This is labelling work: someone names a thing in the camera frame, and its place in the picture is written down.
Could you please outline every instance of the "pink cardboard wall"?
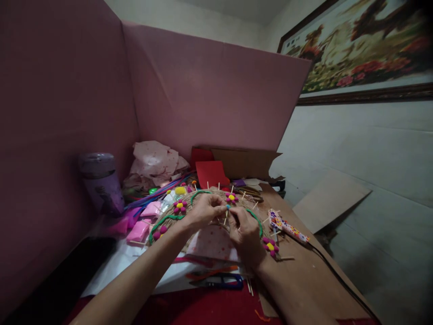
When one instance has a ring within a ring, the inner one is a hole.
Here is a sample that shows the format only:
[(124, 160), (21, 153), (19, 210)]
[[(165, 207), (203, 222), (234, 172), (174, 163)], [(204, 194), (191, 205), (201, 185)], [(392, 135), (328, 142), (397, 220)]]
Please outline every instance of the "pink cardboard wall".
[(79, 243), (93, 210), (77, 154), (138, 140), (122, 26), (102, 0), (0, 3), (0, 320)]
[(140, 135), (277, 150), (310, 61), (124, 23)]

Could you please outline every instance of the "flower painting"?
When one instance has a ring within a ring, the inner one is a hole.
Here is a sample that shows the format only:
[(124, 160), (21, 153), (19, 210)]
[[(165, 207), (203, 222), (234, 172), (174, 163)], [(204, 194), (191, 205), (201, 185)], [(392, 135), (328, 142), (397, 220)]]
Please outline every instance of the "flower painting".
[(302, 94), (429, 83), (433, 67), (426, 23), (411, 1), (334, 0), (314, 20), (286, 34), (279, 50), (313, 62)]

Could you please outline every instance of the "purple bottle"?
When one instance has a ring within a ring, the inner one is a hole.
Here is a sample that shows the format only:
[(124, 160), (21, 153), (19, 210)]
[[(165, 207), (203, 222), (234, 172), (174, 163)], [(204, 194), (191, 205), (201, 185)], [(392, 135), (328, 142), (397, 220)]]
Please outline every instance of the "purple bottle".
[(111, 153), (85, 153), (78, 158), (84, 184), (100, 216), (120, 218), (124, 200)]

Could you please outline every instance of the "hand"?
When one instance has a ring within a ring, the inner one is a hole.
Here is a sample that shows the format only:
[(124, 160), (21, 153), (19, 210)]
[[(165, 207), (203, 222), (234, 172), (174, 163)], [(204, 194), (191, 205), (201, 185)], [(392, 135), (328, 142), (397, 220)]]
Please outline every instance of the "hand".
[(183, 218), (194, 232), (207, 226), (215, 217), (224, 217), (227, 206), (216, 194), (201, 194), (193, 209)]
[[(233, 216), (237, 216), (239, 226)], [(229, 210), (230, 239), (241, 260), (252, 269), (256, 269), (265, 260), (267, 254), (260, 240), (260, 227), (244, 208)]]

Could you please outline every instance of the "black cable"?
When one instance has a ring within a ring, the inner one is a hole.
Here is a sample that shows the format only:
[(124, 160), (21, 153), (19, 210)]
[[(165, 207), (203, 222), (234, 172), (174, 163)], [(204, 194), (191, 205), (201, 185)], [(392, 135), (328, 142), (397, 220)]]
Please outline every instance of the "black cable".
[(331, 272), (334, 274), (334, 276), (337, 278), (337, 280), (342, 284), (342, 286), (350, 293), (350, 295), (368, 312), (368, 314), (373, 318), (377, 324), (382, 325), (379, 318), (376, 316), (376, 314), (370, 309), (369, 306), (352, 290), (351, 287), (347, 285), (347, 283), (341, 278), (341, 276), (335, 271), (335, 268), (329, 263), (329, 261), (326, 259), (326, 257), (319, 251), (316, 247), (314, 247), (311, 243), (308, 243), (308, 245), (311, 246), (311, 248), (325, 261), (325, 264), (328, 266), (328, 268), (331, 270)]

